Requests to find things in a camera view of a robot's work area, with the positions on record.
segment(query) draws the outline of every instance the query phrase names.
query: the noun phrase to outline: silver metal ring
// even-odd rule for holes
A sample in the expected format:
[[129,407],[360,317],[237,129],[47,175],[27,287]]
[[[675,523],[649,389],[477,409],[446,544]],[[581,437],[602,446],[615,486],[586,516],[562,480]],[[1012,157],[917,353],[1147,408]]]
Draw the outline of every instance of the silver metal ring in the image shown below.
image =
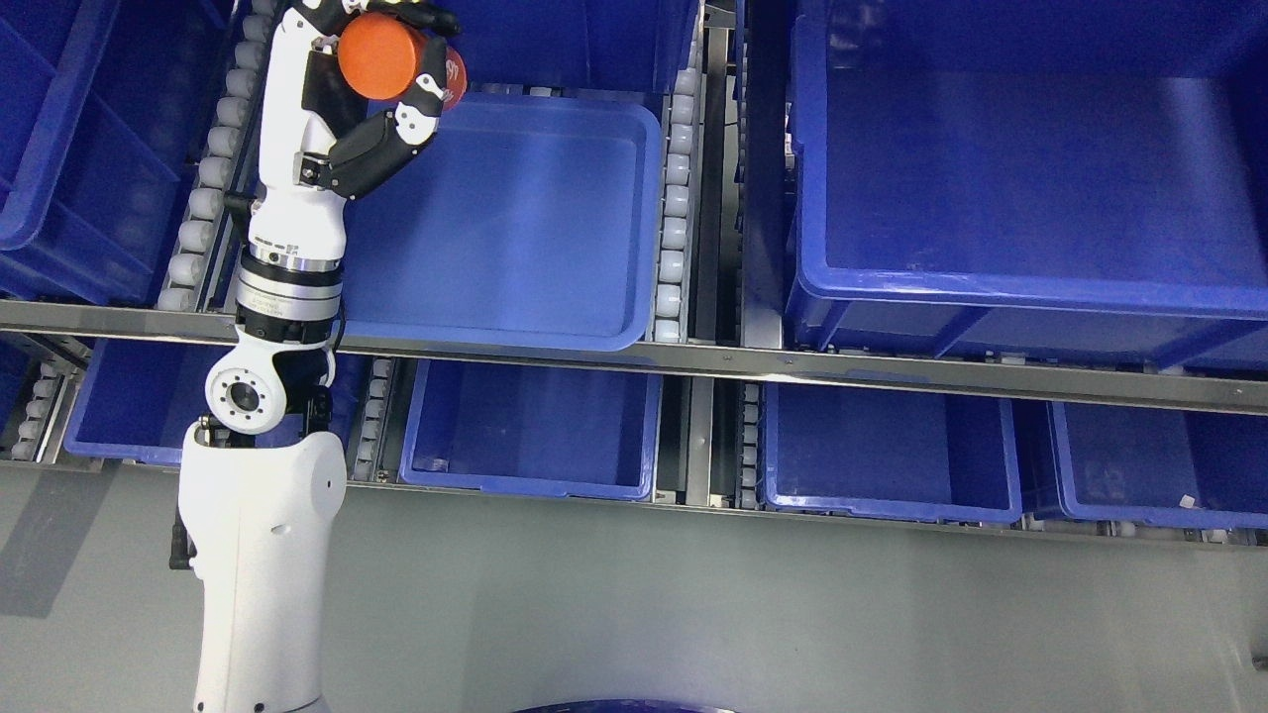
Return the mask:
[[330,299],[344,293],[344,283],[321,287],[294,284],[289,282],[273,280],[250,270],[240,270],[238,282],[249,284],[259,291],[268,292],[269,294],[276,294],[278,297],[294,297],[295,299]]
[[308,258],[283,255],[281,252],[261,247],[254,242],[249,249],[251,250],[251,256],[256,260],[266,265],[276,265],[297,273],[328,273],[339,269],[340,263],[342,263],[342,260],[313,260]]
[[257,287],[238,283],[237,303],[252,312],[293,322],[320,322],[332,320],[339,313],[339,296],[325,299],[304,299],[273,294]]

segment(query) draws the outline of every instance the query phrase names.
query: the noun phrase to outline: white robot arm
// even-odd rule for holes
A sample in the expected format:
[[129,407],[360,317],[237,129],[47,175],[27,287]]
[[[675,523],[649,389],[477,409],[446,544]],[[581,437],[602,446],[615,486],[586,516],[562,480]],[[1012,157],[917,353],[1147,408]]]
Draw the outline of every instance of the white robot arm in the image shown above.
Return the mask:
[[[339,34],[361,11],[436,33],[416,81],[365,118],[339,75]],[[323,712],[321,609],[344,447],[328,433],[345,246],[342,211],[431,140],[453,14],[415,0],[293,0],[265,77],[260,183],[237,271],[237,345],[208,373],[210,412],[184,442],[174,566],[204,586],[197,713]],[[255,436],[303,414],[303,439]]]

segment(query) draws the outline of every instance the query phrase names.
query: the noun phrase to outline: blue plastic bin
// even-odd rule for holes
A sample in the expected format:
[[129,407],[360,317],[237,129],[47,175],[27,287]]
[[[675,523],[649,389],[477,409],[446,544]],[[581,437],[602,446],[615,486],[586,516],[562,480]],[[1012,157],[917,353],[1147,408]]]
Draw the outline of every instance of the blue plastic bin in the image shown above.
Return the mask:
[[1026,510],[1040,519],[1268,528],[1268,419],[1017,402]]
[[1268,1],[801,8],[795,341],[1268,368]]
[[618,350],[647,330],[662,133],[637,104],[468,94],[346,208],[347,334]]
[[1022,515],[1006,400],[766,384],[761,483],[776,510],[918,521]]
[[481,82],[670,94],[687,65],[697,0],[449,0]]
[[401,481],[539,497],[647,500],[661,377],[420,362]]
[[0,343],[0,414],[13,414],[22,388],[27,386],[30,355],[5,343]]
[[[132,458],[157,466],[179,466],[189,429],[207,412],[207,372],[228,350],[150,341],[103,340],[75,401],[66,430],[66,449],[94,458]],[[370,359],[336,356],[331,433],[347,442],[365,393]],[[262,447],[298,443],[302,416],[259,436]]]
[[222,1],[0,9],[0,289],[141,303],[214,86]]

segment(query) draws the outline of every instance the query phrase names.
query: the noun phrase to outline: metal rail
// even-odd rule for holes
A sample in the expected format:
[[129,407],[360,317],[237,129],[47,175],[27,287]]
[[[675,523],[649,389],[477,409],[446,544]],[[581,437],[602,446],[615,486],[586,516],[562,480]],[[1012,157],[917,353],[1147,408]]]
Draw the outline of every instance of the metal rail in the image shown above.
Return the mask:
[[[191,344],[235,341],[230,315],[8,299],[0,301],[0,331]],[[639,343],[620,351],[571,351],[374,337],[355,331],[353,325],[342,351],[1268,415],[1268,382],[1246,379],[699,344]]]

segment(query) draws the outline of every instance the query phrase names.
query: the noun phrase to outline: orange cylinder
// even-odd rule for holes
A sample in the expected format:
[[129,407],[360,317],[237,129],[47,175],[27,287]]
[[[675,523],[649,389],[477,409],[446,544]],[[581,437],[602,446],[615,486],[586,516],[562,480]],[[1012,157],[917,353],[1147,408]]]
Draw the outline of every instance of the orange cylinder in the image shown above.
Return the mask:
[[[339,38],[339,69],[354,91],[378,101],[399,98],[418,76],[427,36],[382,13],[358,15]],[[445,110],[467,91],[467,66],[450,47]]]

